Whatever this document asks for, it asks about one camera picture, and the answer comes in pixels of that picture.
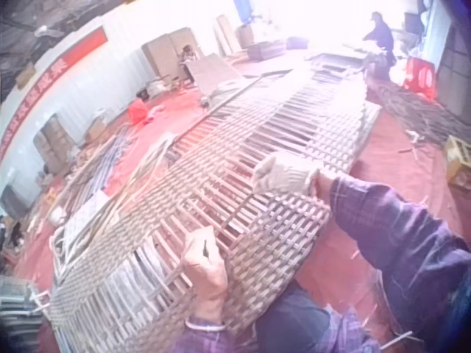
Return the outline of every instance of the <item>stool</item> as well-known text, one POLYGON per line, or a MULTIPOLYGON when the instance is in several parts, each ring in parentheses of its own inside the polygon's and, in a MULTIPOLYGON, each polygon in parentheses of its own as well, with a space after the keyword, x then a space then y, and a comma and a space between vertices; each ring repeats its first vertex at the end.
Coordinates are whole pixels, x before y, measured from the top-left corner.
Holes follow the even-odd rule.
POLYGON ((436 76, 433 64, 417 57, 409 57, 403 87, 415 93, 422 93, 427 99, 434 100, 436 97, 436 76))

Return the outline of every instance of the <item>wrist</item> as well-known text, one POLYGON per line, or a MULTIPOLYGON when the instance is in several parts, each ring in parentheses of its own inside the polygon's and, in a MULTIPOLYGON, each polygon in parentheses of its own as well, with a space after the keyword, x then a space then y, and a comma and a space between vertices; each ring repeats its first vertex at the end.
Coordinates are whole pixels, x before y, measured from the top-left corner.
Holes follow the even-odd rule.
POLYGON ((332 190, 333 182, 337 176, 338 174, 333 171, 327 169, 319 170, 312 183, 313 190, 311 191, 311 195, 315 195, 325 204, 330 204, 330 191, 332 190))
POLYGON ((209 321, 213 324, 222 324, 222 311, 224 298, 200 299, 196 298, 193 315, 195 318, 209 321))

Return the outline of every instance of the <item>yellow crate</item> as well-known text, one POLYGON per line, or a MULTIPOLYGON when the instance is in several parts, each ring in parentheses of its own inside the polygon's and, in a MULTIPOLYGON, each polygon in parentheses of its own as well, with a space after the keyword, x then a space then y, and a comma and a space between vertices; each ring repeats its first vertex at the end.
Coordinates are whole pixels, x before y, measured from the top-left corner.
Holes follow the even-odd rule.
POLYGON ((454 136, 445 144, 447 181, 471 190, 471 145, 454 136))

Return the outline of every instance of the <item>purple plaid shirt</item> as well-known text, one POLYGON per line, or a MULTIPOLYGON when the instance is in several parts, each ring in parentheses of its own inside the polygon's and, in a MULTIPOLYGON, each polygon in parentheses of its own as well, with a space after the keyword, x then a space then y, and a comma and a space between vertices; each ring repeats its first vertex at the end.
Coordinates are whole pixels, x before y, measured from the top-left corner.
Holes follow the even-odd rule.
MULTIPOLYGON (((349 176, 337 178, 330 194, 337 224, 355 239, 363 257, 382 271, 383 287, 403 330, 437 336, 453 296, 471 268, 465 242, 425 207, 405 202, 389 186, 349 176)), ((380 352, 354 310, 330 311, 330 326, 317 352, 380 352)), ((174 353, 232 353, 229 332, 185 329, 174 353)))

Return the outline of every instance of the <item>red banner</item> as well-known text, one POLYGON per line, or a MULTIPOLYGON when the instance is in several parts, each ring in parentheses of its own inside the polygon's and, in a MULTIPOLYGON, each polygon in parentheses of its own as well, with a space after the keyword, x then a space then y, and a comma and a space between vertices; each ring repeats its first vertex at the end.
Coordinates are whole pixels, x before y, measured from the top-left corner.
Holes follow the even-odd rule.
POLYGON ((38 103, 39 99, 45 92, 72 66, 77 64, 81 59, 89 55, 93 50, 99 48, 108 42, 103 27, 95 29, 92 33, 75 43, 69 50, 57 59, 51 66, 43 72, 43 74, 36 81, 35 85, 29 90, 25 99, 21 102, 20 106, 15 112, 11 122, 8 124, 7 129, 0 142, 0 162, 7 153, 8 147, 12 143, 16 132, 20 129, 22 123, 26 120, 29 112, 38 103))

